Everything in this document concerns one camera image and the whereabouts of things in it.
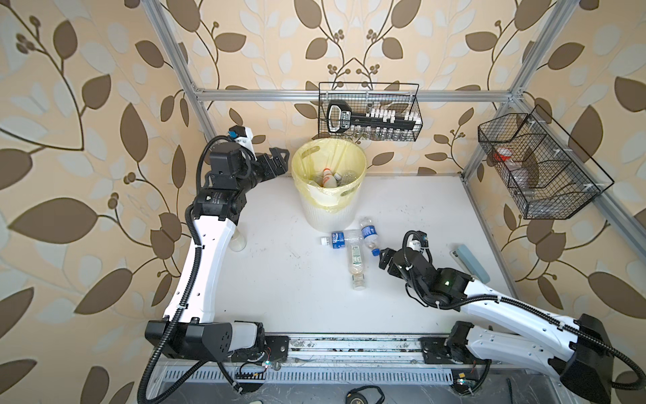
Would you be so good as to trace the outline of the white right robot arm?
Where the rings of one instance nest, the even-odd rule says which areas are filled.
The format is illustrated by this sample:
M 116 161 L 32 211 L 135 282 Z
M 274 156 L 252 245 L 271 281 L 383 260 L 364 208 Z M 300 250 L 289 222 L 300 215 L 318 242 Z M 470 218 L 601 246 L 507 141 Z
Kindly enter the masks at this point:
M 609 403 L 612 391 L 642 391 L 644 371 L 612 346 L 601 320 L 587 314 L 558 316 L 489 288 L 457 269 L 437 269 L 428 252 L 386 248 L 380 269 L 405 282 L 422 306 L 462 311 L 505 328 L 454 325 L 446 341 L 455 360 L 501 361 L 536 370 L 589 402 Z

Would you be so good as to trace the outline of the black round object bottom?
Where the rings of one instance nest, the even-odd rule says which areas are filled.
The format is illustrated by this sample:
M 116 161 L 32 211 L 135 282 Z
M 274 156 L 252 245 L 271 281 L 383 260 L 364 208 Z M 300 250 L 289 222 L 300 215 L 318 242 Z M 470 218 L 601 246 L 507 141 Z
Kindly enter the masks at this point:
M 376 404 L 385 403 L 385 394 L 383 390 L 376 385 L 363 385 L 350 390 L 345 397 L 346 404 L 368 404 L 368 397 L 364 394 L 366 391 L 375 391 L 379 394 Z

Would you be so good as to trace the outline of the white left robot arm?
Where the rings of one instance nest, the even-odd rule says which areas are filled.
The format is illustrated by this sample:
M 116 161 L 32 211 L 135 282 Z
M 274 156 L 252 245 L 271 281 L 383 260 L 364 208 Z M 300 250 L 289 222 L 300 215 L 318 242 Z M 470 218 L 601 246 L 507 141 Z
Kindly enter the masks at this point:
M 256 360 L 270 357 L 262 323 L 215 321 L 215 292 L 247 193 L 288 170 L 289 151 L 284 148 L 272 147 L 268 153 L 256 154 L 251 141 L 229 136 L 217 136 L 205 146 L 196 168 L 197 195 L 184 213 L 191 238 L 185 268 L 163 319 L 146 326 L 145 336 L 154 350 L 138 387 L 139 403 L 167 400 L 210 362 L 218 365 L 236 392 L 242 393 L 243 387 L 225 369 L 225 360 L 236 353 Z M 148 397 L 161 357 L 192 360 L 194 364 L 164 392 Z

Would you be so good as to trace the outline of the light blue stapler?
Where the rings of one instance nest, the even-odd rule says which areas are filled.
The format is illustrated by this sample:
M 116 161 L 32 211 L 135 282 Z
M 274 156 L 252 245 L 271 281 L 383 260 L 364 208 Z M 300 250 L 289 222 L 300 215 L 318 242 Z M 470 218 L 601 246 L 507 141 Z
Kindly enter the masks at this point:
M 453 249 L 451 251 L 451 256 L 462 269 L 469 272 L 482 283 L 488 284 L 491 281 L 491 276 L 485 270 L 483 265 L 464 244 L 460 244 Z

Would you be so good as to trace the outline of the small bottle blue label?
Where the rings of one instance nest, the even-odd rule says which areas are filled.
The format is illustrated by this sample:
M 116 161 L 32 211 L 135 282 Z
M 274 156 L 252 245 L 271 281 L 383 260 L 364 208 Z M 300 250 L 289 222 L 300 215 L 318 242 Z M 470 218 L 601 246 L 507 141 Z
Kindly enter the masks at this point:
M 322 246 L 332 247 L 333 249 L 345 248 L 350 244 L 360 243 L 363 235 L 360 230 L 345 230 L 333 232 L 329 236 L 322 237 L 320 243 Z

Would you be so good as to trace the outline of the white bin yellow bag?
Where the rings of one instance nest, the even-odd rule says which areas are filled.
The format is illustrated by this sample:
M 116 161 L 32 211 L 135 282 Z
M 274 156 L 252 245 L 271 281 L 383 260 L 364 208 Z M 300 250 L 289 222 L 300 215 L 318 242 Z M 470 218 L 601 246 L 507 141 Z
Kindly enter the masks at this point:
M 318 139 L 297 150 L 291 174 L 314 229 L 334 232 L 352 225 L 367 167 L 363 149 L 351 141 Z

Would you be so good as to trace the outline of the small bottle blue cap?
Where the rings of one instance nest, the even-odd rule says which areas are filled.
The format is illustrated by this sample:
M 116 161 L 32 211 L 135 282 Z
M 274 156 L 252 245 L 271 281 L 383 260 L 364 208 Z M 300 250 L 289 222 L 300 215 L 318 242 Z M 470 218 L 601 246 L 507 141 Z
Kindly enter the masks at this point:
M 359 220 L 359 225 L 361 227 L 365 246 L 371 252 L 371 254 L 373 254 L 373 256 L 378 257 L 381 250 L 380 238 L 378 232 L 376 231 L 373 220 L 368 217 L 363 217 Z

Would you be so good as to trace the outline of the clear bottle green white label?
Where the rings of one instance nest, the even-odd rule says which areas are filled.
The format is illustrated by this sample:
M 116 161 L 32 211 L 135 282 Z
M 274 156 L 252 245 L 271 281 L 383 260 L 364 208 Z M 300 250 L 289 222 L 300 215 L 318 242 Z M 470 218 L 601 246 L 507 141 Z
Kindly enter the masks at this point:
M 349 272 L 352 276 L 352 286 L 355 291 L 362 291 L 365 287 L 365 267 L 360 242 L 351 240 L 348 242 Z

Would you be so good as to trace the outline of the clear bottle red cap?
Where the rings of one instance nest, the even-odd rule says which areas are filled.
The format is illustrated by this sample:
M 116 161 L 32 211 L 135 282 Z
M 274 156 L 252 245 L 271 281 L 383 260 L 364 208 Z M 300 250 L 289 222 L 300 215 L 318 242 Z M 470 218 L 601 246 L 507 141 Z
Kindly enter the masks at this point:
M 335 174 L 329 168 L 325 168 L 321 177 L 321 187 L 325 189 L 333 189 L 338 186 Z

